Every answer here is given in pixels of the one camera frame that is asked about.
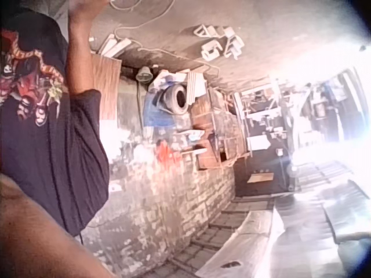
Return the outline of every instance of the graphic print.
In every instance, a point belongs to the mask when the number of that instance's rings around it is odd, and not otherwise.
[[[36,125],[42,126],[54,102],[58,117],[64,78],[43,62],[41,51],[22,51],[18,38],[17,32],[1,29],[0,109],[11,96],[19,101],[15,113],[20,120],[34,117]]]

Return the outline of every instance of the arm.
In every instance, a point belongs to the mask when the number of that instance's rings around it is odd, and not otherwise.
[[[70,0],[66,71],[71,94],[94,89],[89,34],[93,20],[108,3],[109,0]]]
[[[0,276],[112,278],[45,210],[0,174]]]

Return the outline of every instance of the painted brick wall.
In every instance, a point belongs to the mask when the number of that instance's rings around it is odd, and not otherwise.
[[[114,192],[82,236],[84,245],[109,269],[118,276],[133,277],[182,250],[195,232],[229,204],[234,197],[234,173],[232,168],[198,171],[190,155],[179,164],[159,163],[154,138],[167,139],[172,148],[182,148],[184,138],[157,130],[152,140],[140,141],[137,129],[130,127],[133,109],[128,109],[137,105],[136,86],[125,82],[118,115],[126,120],[119,121],[119,126],[131,133],[122,142],[121,155],[111,163]]]

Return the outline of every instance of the hand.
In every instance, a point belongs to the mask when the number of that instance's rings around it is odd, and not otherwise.
[[[70,23],[91,27],[93,20],[109,2],[110,0],[69,0]]]

